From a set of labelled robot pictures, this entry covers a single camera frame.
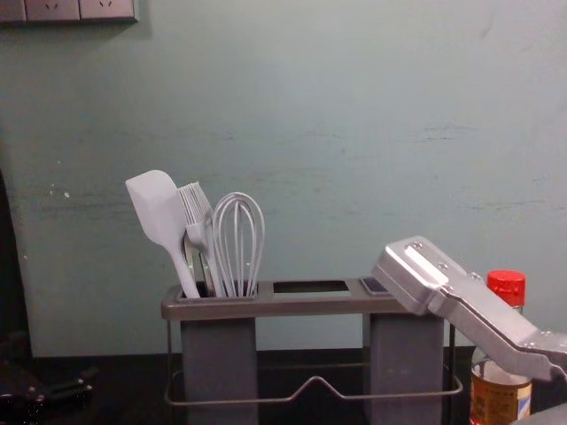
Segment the bottle label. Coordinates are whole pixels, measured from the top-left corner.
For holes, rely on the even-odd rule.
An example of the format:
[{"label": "bottle label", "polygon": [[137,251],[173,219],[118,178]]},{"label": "bottle label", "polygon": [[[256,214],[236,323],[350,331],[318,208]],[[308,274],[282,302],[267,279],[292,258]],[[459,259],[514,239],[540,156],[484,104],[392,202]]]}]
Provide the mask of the bottle label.
[{"label": "bottle label", "polygon": [[500,385],[472,375],[470,425],[510,425],[530,416],[532,383]]}]

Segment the white whisk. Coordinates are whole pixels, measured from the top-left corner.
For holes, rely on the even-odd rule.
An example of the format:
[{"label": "white whisk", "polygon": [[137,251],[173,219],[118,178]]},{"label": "white whisk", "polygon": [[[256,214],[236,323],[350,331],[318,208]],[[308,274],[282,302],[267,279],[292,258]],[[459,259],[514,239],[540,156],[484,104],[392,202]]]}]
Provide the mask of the white whisk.
[{"label": "white whisk", "polygon": [[[249,262],[245,261],[245,221],[250,225]],[[229,193],[214,208],[215,257],[229,297],[250,297],[256,293],[265,229],[260,207],[245,193]]]}]

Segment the black object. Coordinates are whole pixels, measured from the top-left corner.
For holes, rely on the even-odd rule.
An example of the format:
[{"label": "black object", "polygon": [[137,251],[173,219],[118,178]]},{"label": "black object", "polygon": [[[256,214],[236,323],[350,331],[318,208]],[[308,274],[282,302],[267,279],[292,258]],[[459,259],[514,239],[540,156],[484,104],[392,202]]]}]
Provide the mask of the black object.
[{"label": "black object", "polygon": [[0,170],[0,359],[29,358],[24,287],[8,195]]},{"label": "black object", "polygon": [[17,392],[14,389],[35,383],[35,378],[9,363],[4,363],[1,368],[4,390],[9,392],[0,394],[0,424],[9,425],[40,424],[50,417],[86,407],[92,398],[89,382],[98,372],[91,368],[69,382],[49,387],[31,384]]}]

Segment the dark countertop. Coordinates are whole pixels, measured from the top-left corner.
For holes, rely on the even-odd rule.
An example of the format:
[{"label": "dark countertop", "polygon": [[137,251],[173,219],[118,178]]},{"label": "dark countertop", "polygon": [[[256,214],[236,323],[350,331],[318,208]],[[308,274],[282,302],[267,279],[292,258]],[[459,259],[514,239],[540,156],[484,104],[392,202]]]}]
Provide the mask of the dark countertop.
[{"label": "dark countertop", "polygon": [[[468,424],[470,347],[457,350],[456,373],[465,390],[454,398],[453,425]],[[175,362],[180,364],[179,356]],[[331,362],[351,363],[351,367],[327,368]],[[345,393],[361,393],[362,368],[358,350],[312,350],[304,352],[260,352],[259,388],[262,397],[291,394],[311,375],[322,375]],[[25,367],[44,384],[54,384],[77,376],[82,370],[97,367],[93,382],[93,399],[80,412],[60,415],[47,425],[160,425],[167,424],[163,392],[167,378],[165,355],[116,356],[67,359],[34,359]],[[565,382],[534,385],[533,411],[567,401]],[[286,406],[263,406],[260,422],[279,424],[365,424],[360,403],[339,403],[324,388],[308,390],[295,403]],[[183,423],[183,413],[175,423]]]}]

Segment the red bottle cap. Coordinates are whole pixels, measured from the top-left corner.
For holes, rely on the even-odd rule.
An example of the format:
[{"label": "red bottle cap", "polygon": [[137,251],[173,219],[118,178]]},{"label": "red bottle cap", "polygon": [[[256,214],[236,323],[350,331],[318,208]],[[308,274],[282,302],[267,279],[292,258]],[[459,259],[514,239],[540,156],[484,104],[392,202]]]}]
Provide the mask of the red bottle cap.
[{"label": "red bottle cap", "polygon": [[488,288],[512,307],[525,304],[525,276],[514,270],[488,272]]}]

